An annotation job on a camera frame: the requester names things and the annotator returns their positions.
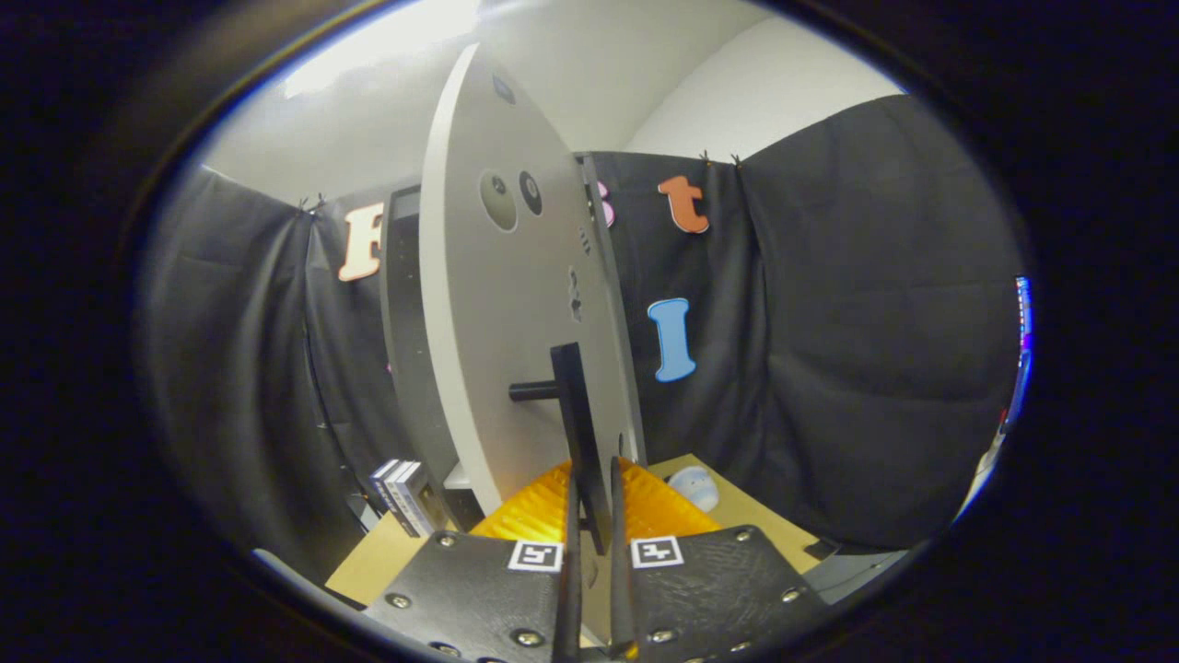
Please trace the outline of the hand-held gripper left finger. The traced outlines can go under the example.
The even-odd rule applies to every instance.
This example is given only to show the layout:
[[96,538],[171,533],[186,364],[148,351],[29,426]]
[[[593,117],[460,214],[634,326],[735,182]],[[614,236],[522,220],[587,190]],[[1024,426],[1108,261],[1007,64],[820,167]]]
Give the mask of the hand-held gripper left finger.
[[441,659],[574,662],[580,580],[577,479],[559,462],[472,531],[429,536],[365,615]]

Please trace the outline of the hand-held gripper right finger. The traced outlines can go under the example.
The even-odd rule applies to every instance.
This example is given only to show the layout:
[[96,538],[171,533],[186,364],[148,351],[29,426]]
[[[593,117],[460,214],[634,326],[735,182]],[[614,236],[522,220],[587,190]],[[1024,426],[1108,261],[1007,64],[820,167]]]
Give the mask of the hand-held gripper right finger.
[[758,659],[831,608],[753,524],[720,526],[651,471],[611,467],[611,639],[621,659]]

